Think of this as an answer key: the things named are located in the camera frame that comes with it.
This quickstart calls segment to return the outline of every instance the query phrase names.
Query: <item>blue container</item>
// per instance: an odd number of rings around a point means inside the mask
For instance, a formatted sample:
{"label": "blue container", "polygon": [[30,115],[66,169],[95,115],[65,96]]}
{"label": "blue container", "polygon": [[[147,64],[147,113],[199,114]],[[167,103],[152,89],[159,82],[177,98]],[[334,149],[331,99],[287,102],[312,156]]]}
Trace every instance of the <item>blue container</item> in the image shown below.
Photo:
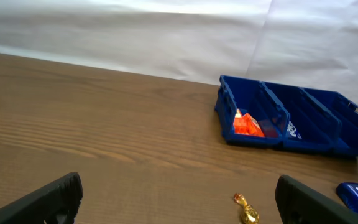
{"label": "blue container", "polygon": [[[225,75],[220,82],[215,110],[228,143],[358,156],[358,106],[339,93]],[[264,138],[234,133],[237,109]]]}
{"label": "blue container", "polygon": [[305,90],[322,102],[342,122],[333,152],[345,156],[358,156],[358,106],[337,92],[308,88]]}

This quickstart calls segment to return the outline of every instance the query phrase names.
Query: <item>black object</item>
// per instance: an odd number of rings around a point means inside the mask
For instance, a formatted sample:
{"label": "black object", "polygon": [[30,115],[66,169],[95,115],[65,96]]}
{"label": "black object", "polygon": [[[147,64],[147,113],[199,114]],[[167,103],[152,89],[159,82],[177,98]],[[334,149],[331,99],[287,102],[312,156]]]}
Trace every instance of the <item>black object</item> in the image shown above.
{"label": "black object", "polygon": [[73,224],[82,198],[78,173],[69,173],[0,208],[0,224]]}
{"label": "black object", "polygon": [[358,214],[290,176],[282,175],[275,193],[284,224],[358,224]]}

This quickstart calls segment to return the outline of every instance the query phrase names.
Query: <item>gold foil wrapper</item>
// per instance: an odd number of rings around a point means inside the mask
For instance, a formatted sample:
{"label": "gold foil wrapper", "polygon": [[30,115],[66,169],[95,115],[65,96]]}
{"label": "gold foil wrapper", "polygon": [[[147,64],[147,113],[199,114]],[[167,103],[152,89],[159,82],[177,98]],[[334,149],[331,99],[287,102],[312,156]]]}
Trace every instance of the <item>gold foil wrapper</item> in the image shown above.
{"label": "gold foil wrapper", "polygon": [[258,224],[259,215],[252,205],[249,205],[241,194],[234,194],[234,201],[243,207],[241,220],[244,224]]}

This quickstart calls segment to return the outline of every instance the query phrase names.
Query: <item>crease in white backdrop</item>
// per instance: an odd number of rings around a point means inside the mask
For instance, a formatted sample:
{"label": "crease in white backdrop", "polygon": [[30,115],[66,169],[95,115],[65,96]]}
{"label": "crease in white backdrop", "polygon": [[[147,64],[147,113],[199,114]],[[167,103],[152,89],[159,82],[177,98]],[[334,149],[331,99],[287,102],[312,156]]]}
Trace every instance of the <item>crease in white backdrop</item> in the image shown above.
{"label": "crease in white backdrop", "polygon": [[0,53],[212,84],[235,75],[358,104],[358,0],[8,0]]}

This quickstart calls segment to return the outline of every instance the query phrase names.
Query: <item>tabletop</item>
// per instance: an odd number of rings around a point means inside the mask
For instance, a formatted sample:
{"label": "tabletop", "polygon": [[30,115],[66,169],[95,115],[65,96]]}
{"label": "tabletop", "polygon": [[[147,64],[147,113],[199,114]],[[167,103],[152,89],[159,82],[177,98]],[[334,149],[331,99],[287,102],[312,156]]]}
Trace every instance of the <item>tabletop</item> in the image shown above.
{"label": "tabletop", "polygon": [[339,203],[337,185],[358,182],[358,158],[227,145],[217,90],[0,54],[0,207],[78,172],[76,223],[238,224],[235,192],[281,223],[280,175]]}

